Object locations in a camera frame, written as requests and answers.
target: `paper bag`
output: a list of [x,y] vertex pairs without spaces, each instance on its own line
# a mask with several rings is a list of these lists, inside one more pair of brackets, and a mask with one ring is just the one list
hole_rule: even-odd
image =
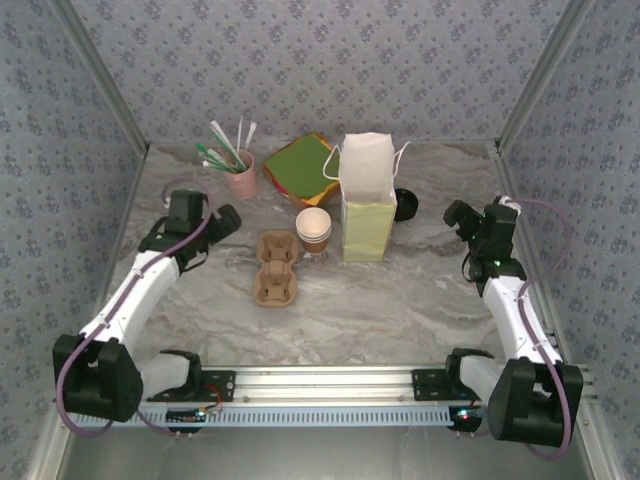
[[408,144],[394,153],[391,135],[348,134],[332,150],[340,151],[338,177],[324,175],[340,180],[344,261],[382,261],[397,207],[393,181]]

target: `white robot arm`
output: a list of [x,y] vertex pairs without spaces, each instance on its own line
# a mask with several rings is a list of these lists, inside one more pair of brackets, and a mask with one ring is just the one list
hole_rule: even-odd
[[460,200],[444,214],[468,243],[467,281],[491,310],[506,359],[502,366],[484,352],[455,349],[447,358],[447,377],[487,405],[495,438],[560,446],[566,444],[565,419],[573,430],[583,380],[579,368],[564,364],[550,344],[524,290],[524,269],[511,257],[519,213],[519,205],[502,197],[482,214]]
[[[169,215],[160,219],[145,237],[131,271],[111,300],[77,336],[62,335],[53,347],[56,382],[65,362],[78,345],[99,327],[84,352],[62,379],[64,408],[114,421],[126,421],[142,399],[169,389],[199,389],[190,378],[199,372],[197,355],[182,351],[164,351],[155,358],[135,364],[131,358],[144,324],[166,290],[181,274],[199,266],[190,265],[198,254],[207,254],[211,244],[236,231],[240,217],[230,205],[218,209],[200,234],[203,222],[204,194],[177,190],[171,194]],[[158,258],[181,242],[184,247]]]

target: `wallpaper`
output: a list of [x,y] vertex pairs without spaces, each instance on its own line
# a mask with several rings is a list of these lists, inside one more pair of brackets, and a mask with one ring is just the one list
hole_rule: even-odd
[[[572,224],[553,294],[632,478],[640,478],[639,47],[640,4],[597,2],[508,155],[520,193],[560,206]],[[531,213],[551,266],[562,227],[552,213]]]
[[51,347],[88,321],[137,163],[45,0],[0,2],[0,478],[53,399]]
[[494,138],[566,0],[74,0],[145,137]]

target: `pink cup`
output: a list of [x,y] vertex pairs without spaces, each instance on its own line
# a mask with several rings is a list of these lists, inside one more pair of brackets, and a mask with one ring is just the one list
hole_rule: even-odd
[[242,173],[224,173],[224,176],[231,196],[237,200],[247,200],[258,193],[258,173],[253,155],[244,150],[240,150],[238,154],[247,166],[247,170]]

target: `stacked paper cups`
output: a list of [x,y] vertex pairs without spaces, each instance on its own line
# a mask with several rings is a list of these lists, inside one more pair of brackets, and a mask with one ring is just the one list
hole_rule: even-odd
[[296,218],[296,230],[309,253],[322,253],[331,236],[331,217],[321,208],[306,208]]

